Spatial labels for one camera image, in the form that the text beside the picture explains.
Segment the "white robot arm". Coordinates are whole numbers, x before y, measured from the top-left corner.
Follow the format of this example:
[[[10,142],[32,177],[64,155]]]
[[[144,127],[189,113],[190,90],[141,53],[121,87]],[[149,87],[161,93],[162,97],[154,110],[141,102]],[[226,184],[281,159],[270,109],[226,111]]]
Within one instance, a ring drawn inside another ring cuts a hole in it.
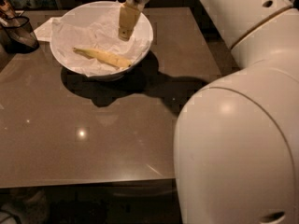
[[[299,11],[200,0],[239,71],[182,108],[174,166],[184,224],[299,224]]]

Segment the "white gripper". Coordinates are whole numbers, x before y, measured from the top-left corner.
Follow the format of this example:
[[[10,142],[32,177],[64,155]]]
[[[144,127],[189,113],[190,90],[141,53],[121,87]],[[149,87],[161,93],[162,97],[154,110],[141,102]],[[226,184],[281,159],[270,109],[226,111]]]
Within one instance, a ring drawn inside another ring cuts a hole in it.
[[[119,38],[128,41],[139,20],[141,11],[150,0],[125,0],[119,14]]]

